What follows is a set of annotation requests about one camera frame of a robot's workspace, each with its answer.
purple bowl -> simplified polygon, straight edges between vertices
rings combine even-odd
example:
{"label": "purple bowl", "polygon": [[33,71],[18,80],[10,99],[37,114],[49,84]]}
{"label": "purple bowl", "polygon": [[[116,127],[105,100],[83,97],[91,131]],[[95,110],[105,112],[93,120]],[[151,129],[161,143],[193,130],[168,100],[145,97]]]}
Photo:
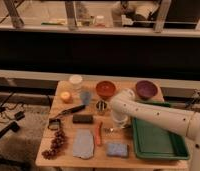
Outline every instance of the purple bowl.
{"label": "purple bowl", "polygon": [[136,84],[135,89],[138,96],[146,100],[150,99],[151,97],[155,96],[158,93],[156,85],[147,80],[139,81]]}

white container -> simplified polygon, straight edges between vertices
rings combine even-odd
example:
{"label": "white container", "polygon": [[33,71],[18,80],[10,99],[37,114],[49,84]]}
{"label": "white container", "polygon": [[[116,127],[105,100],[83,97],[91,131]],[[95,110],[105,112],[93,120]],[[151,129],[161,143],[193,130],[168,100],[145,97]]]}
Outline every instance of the white container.
{"label": "white container", "polygon": [[80,90],[82,88],[82,81],[83,78],[81,75],[72,75],[69,77],[69,82],[74,90]]}

blue sponge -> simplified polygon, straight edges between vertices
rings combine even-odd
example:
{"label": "blue sponge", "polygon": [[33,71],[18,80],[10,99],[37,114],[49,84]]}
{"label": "blue sponge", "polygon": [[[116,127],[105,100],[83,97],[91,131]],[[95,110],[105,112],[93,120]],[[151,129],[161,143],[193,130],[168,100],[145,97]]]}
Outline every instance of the blue sponge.
{"label": "blue sponge", "polygon": [[107,156],[128,157],[128,145],[117,142],[109,142],[107,143],[106,153]]}

brown bowl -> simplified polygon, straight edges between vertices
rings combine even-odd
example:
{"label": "brown bowl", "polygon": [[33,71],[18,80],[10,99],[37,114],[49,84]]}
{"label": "brown bowl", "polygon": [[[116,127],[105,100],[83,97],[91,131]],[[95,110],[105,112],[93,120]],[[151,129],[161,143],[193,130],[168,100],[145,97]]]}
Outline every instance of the brown bowl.
{"label": "brown bowl", "polygon": [[115,94],[116,86],[111,81],[101,81],[96,85],[97,94],[103,99],[107,100]]}
{"label": "brown bowl", "polygon": [[136,93],[142,99],[150,99],[158,93],[156,85],[150,81],[143,80],[136,84]]}

wooden table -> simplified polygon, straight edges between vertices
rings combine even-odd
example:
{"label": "wooden table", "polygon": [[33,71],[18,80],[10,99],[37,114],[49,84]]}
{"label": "wooden table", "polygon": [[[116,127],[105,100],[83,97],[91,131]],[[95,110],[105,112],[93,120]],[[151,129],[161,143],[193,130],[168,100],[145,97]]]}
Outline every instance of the wooden table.
{"label": "wooden table", "polygon": [[[110,111],[106,112],[103,116],[97,115],[95,105],[100,99],[95,92],[95,86],[98,81],[85,81],[83,82],[83,90],[89,90],[92,94],[92,101],[85,110],[78,113],[93,114],[94,123],[103,122],[103,128],[113,127],[113,122],[110,117]],[[123,88],[133,88],[135,82],[115,82],[117,92]],[[158,94],[152,100],[163,101],[161,89],[158,87]],[[60,99],[62,91],[70,91],[73,95],[73,103],[65,104]],[[56,95],[52,104],[49,118],[54,117],[57,113],[64,109],[68,109],[81,104],[79,92],[75,92],[67,81],[60,81],[56,90]],[[46,126],[36,159],[37,166],[53,166],[53,167],[80,167],[80,168],[145,168],[145,169],[186,169],[187,162],[183,160],[177,161],[163,161],[163,160],[142,160],[136,158],[133,149],[132,132],[121,130],[115,133],[105,133],[102,131],[101,147],[95,146],[94,157],[88,160],[83,160],[72,156],[72,146],[75,138],[76,130],[79,128],[86,128],[92,130],[94,133],[95,124],[73,124],[72,115],[62,117],[63,130],[68,137],[67,149],[61,151],[56,159],[47,160],[41,155],[42,151],[49,149],[51,140],[54,137],[54,132],[49,130]],[[106,156],[106,142],[118,141],[129,145],[129,158],[107,157]]]}

